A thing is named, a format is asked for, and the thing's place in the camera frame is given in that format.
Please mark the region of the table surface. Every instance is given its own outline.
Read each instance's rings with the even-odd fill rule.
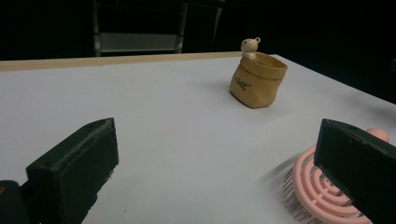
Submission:
[[[114,118],[120,164],[84,223],[296,223],[281,185],[322,119],[396,136],[396,105],[285,58],[275,102],[250,109],[229,92],[239,52],[197,55],[0,63],[0,179]]]

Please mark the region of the bear figurine head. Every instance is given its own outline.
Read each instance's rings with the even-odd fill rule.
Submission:
[[[241,50],[243,51],[243,56],[248,56],[250,59],[256,59],[256,50],[259,48],[259,43],[261,42],[259,37],[254,39],[245,39],[242,41]]]

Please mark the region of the brush bristles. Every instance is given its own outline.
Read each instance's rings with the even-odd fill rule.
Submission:
[[[302,224],[325,224],[305,210],[293,188],[292,170],[286,175],[283,185],[284,203],[291,215]]]

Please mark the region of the wooden table edge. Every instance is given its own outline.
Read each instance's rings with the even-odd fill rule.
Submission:
[[[48,68],[101,66],[121,63],[156,63],[186,60],[200,60],[212,58],[229,58],[242,56],[241,51],[185,53],[185,54],[157,54],[120,57],[44,59],[23,61],[2,61],[0,71],[35,70]]]

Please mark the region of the brown paper bag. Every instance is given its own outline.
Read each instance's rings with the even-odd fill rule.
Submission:
[[[231,80],[231,93],[243,104],[258,108],[271,105],[288,66],[267,54],[256,59],[243,56]]]

